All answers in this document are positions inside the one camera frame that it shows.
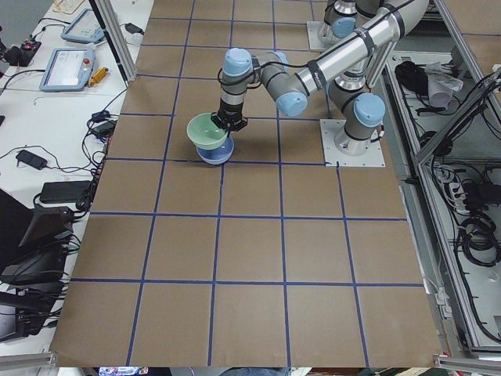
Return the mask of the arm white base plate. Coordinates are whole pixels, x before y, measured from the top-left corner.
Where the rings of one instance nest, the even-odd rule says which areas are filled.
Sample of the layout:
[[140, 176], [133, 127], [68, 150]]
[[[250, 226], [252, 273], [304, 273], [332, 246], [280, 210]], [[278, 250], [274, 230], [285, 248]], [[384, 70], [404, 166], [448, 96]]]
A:
[[380, 141], [373, 134], [363, 141], [351, 139], [345, 132], [346, 120], [321, 119], [323, 154], [327, 167], [384, 168], [386, 166]]
[[332, 45], [330, 26], [323, 21], [308, 21], [306, 30], [310, 51], [321, 52]]

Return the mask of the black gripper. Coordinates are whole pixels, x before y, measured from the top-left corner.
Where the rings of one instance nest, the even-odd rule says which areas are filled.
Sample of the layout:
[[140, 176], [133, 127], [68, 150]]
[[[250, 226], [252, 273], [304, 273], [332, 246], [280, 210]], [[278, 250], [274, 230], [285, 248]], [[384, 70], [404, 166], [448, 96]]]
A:
[[238, 132], [247, 126], [247, 118], [243, 116], [243, 103], [232, 105], [224, 100], [220, 101], [217, 111], [211, 113], [211, 121], [225, 132], [229, 138], [231, 132]]

